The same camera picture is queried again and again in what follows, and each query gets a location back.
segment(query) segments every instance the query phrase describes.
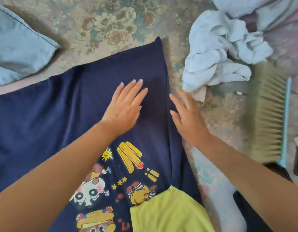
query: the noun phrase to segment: floor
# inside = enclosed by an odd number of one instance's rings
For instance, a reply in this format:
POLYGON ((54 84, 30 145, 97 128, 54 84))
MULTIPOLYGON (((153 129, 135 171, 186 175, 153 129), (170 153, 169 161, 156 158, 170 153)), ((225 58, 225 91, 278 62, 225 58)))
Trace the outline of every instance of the floor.
MULTIPOLYGON (((163 39, 171 90, 175 93, 175 88, 182 85, 190 27, 203 11, 215 9, 210 0, 0 0, 0 4, 62 46, 45 70, 1 87, 0 94, 45 80, 75 65, 150 43, 157 36, 163 39)), ((233 92, 246 88, 247 82, 212 86, 200 104, 210 131, 238 150, 244 147, 241 123, 245 97, 233 92)), ((292 107, 296 104, 298 98, 292 97, 292 107)), ((293 120, 291 133, 297 132, 297 122, 298 119, 293 120)), ((232 200, 234 187, 197 150, 186 144, 186 151, 216 231, 245 231, 243 218, 232 200)))

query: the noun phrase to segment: brush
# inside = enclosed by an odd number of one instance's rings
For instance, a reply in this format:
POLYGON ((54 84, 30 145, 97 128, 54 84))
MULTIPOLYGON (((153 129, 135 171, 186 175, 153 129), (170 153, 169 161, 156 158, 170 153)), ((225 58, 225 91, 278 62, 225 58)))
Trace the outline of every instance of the brush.
POLYGON ((285 168, 291 78, 266 62, 256 64, 253 75, 247 99, 247 155, 285 168))

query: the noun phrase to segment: navy blue t-shirt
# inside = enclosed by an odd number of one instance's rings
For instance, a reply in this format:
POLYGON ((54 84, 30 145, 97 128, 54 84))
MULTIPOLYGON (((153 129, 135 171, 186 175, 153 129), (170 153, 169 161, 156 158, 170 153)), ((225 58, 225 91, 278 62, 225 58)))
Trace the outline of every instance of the navy blue t-shirt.
POLYGON ((135 127, 103 152, 49 231, 132 231, 130 207, 171 184, 201 203, 170 116, 175 108, 159 37, 1 95, 0 192, 100 121, 120 82, 141 78, 149 90, 135 127))

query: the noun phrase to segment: brush bristles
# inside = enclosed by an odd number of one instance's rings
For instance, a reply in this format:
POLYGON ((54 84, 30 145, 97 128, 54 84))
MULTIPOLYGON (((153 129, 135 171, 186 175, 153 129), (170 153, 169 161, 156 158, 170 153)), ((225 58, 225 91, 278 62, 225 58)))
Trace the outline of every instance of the brush bristles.
POLYGON ((284 102, 287 78, 269 63, 255 65, 254 119, 250 125, 251 152, 259 163, 281 158, 284 102))

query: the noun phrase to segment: yellow fabric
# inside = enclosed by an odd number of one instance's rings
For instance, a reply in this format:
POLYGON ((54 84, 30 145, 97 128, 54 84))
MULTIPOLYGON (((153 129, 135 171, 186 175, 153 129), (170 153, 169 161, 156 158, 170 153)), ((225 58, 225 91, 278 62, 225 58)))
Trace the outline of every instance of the yellow fabric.
POLYGON ((134 232, 214 232, 205 208, 173 186, 130 211, 134 232))

